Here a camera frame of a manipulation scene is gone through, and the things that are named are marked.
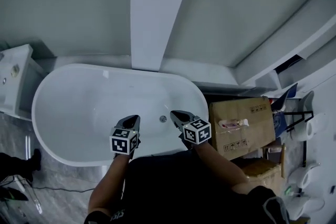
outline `person's leg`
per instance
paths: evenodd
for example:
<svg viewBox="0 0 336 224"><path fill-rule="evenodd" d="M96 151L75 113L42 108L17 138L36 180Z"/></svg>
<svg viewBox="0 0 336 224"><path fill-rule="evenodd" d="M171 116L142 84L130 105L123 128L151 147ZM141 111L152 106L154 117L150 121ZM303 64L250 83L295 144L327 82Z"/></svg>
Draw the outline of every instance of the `person's leg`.
<svg viewBox="0 0 336 224"><path fill-rule="evenodd" d="M10 157L7 154L0 153L0 182L7 176L20 175L21 177L33 181L32 172L40 170L41 152L34 150L34 155L29 160L23 160L16 157Z"/></svg>

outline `white freestanding bathtub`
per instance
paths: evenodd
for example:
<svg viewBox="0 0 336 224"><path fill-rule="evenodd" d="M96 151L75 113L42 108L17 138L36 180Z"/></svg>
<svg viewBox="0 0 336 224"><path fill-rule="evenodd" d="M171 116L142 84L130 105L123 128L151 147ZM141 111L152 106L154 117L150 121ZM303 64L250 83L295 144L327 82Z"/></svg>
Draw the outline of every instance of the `white freestanding bathtub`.
<svg viewBox="0 0 336 224"><path fill-rule="evenodd" d="M208 119L204 96L183 77L73 64L42 81L34 96L32 120L39 142L52 157L72 166L100 166L113 160L111 128L134 114L141 117L141 144L134 158L185 150L171 110Z"/></svg>

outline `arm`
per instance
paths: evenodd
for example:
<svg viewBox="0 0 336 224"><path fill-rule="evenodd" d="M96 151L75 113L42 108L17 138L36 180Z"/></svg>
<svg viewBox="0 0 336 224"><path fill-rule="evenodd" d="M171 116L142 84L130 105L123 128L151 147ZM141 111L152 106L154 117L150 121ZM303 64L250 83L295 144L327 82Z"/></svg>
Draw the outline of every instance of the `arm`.
<svg viewBox="0 0 336 224"><path fill-rule="evenodd" d="M195 145L199 158L220 180L234 192L248 194L253 187L244 172L234 163L222 157L208 142Z"/></svg>
<svg viewBox="0 0 336 224"><path fill-rule="evenodd" d="M130 160L128 155L118 155L108 172L91 194L88 213L101 211L111 216L110 208L121 197L125 173Z"/></svg>

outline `cardboard box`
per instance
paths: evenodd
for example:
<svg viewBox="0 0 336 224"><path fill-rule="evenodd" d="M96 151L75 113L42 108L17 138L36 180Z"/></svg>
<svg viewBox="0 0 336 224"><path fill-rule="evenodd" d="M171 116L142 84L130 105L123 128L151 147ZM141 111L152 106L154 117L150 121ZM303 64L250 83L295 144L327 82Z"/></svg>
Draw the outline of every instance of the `cardboard box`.
<svg viewBox="0 0 336 224"><path fill-rule="evenodd" d="M211 103L212 143L228 160L241 157L275 140L271 106L267 97ZM249 126L223 129L220 120L247 119Z"/></svg>
<svg viewBox="0 0 336 224"><path fill-rule="evenodd" d="M310 218L309 217L300 217L298 220L290 220L290 224L309 224Z"/></svg>
<svg viewBox="0 0 336 224"><path fill-rule="evenodd" d="M281 176L281 164L264 158L240 159L235 162L249 177L254 187L264 186L280 196L284 193L286 180Z"/></svg>

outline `person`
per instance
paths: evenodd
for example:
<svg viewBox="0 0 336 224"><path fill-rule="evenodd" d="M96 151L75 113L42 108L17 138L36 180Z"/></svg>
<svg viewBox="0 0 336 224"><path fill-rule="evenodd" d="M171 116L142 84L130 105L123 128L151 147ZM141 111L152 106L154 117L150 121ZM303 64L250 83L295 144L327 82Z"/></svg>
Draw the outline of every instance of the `person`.
<svg viewBox="0 0 336 224"><path fill-rule="evenodd" d="M115 157L91 194L85 224L289 223L283 201L266 187L253 187L208 142L173 155L129 161L128 155Z"/></svg>
<svg viewBox="0 0 336 224"><path fill-rule="evenodd" d="M8 176L20 175L29 182L33 181L33 171L41 169L41 152L34 150L33 156L28 159L19 159L17 157L10 157L5 153L0 153L0 182L5 180Z"/></svg>

